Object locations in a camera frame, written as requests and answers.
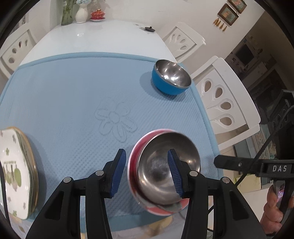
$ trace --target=white plate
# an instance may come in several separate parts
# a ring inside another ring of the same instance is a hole
[[[99,19],[99,20],[94,20],[94,19],[90,18],[91,21],[103,21],[104,19],[105,19],[105,17],[103,19]]]
[[[37,200],[39,195],[39,179],[38,179],[38,171],[37,165],[34,159],[34,155],[30,146],[30,143],[26,137],[26,135],[16,127],[9,127],[9,129],[15,130],[18,135],[19,143],[23,146],[23,154],[26,157],[26,162],[29,166],[30,176],[31,176],[31,195],[30,195],[30,209],[31,213],[35,210],[37,206]]]
[[[13,129],[0,130],[0,161],[5,174],[8,211],[20,219],[27,219],[32,182],[26,158]]]

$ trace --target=stainless steel bowl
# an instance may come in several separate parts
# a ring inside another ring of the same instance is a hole
[[[187,89],[192,83],[189,74],[177,63],[158,60],[155,64],[155,70],[165,82],[180,89]]]
[[[200,157],[193,142],[178,132],[164,132],[151,139],[137,162],[138,185],[153,203],[171,205],[181,200],[175,190],[167,162],[167,152],[175,149],[191,170],[200,171]]]

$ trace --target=framed picture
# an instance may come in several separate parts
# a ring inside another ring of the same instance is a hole
[[[246,3],[243,0],[229,0],[229,3],[236,8],[238,13],[242,13],[247,7]]]
[[[218,15],[230,26],[232,26],[239,17],[238,14],[228,4],[225,4],[222,7]]]

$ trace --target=white vase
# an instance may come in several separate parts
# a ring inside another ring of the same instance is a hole
[[[88,3],[79,4],[80,8],[76,13],[76,23],[84,23],[88,19]]]

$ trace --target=white chair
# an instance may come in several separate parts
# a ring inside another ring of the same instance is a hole
[[[0,49],[0,71],[9,78],[36,45],[31,23],[25,23],[7,37]]]
[[[158,31],[178,63],[187,59],[199,47],[205,44],[205,39],[186,23],[167,25]]]
[[[212,57],[191,75],[215,134],[249,129],[218,145],[232,146],[257,133],[260,116],[246,88],[224,59]]]

